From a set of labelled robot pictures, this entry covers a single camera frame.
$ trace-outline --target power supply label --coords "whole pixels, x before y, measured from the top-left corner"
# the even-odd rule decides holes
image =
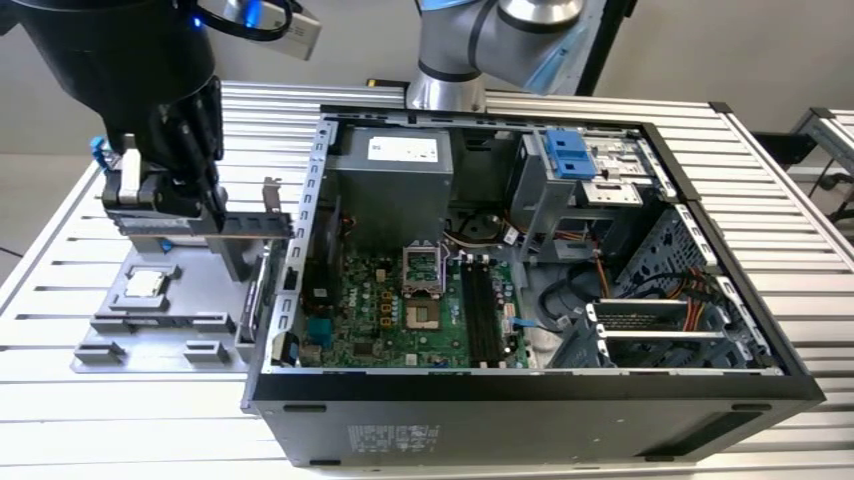
[[[433,138],[373,137],[368,160],[438,163],[438,146]]]

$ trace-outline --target white wall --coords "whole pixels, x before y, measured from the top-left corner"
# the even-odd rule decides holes
[[[596,95],[724,101],[752,129],[854,108],[854,1],[637,1]]]
[[[406,80],[409,0],[304,0],[324,30],[309,63],[212,35],[224,78],[361,85]],[[854,0],[639,0],[597,95],[721,100],[748,127],[787,129],[808,106],[854,108]],[[0,38],[0,152],[85,153],[94,114],[60,91],[19,27]]]

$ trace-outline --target motherboard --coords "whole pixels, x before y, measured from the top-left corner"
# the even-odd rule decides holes
[[[433,281],[434,289],[404,288]],[[505,263],[450,258],[434,247],[404,249],[394,256],[350,253],[340,292],[334,314],[326,315],[332,318],[308,319],[304,366],[527,367],[524,333],[512,325],[519,309]]]

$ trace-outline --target green circuit board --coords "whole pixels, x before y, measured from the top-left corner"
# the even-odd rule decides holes
[[[418,279],[428,278],[429,265],[426,258],[409,258],[409,272],[414,266]],[[332,319],[330,343],[320,351],[320,365],[469,368],[459,268],[457,262],[448,263],[445,292],[438,300],[426,296],[406,299],[400,294],[400,256],[346,256],[341,272],[341,302]],[[517,312],[508,266],[497,264],[489,272],[495,289],[500,290],[495,292],[496,296],[500,293],[500,300],[512,304]],[[493,300],[496,321],[504,322],[503,306],[497,298]],[[505,358],[507,368],[527,367],[521,331],[516,332],[516,339],[519,347]]]

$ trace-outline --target blue light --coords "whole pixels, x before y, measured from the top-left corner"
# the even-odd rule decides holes
[[[261,19],[261,2],[258,0],[250,0],[245,7],[245,26],[249,28],[257,27],[257,23]]]

